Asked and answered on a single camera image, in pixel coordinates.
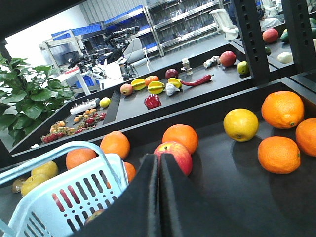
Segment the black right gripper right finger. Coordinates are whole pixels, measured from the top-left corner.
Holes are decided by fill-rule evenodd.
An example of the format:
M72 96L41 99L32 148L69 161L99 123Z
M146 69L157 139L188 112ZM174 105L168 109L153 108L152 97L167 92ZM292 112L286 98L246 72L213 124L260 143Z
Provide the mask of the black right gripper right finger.
M164 237L245 237L240 226L210 204L183 173L171 154L161 156L159 207Z

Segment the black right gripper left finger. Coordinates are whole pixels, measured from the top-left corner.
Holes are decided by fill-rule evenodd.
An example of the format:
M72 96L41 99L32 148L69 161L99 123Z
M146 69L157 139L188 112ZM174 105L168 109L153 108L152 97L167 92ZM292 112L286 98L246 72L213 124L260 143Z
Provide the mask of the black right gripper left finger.
M144 155L133 181L100 216L74 237L157 237L158 158Z

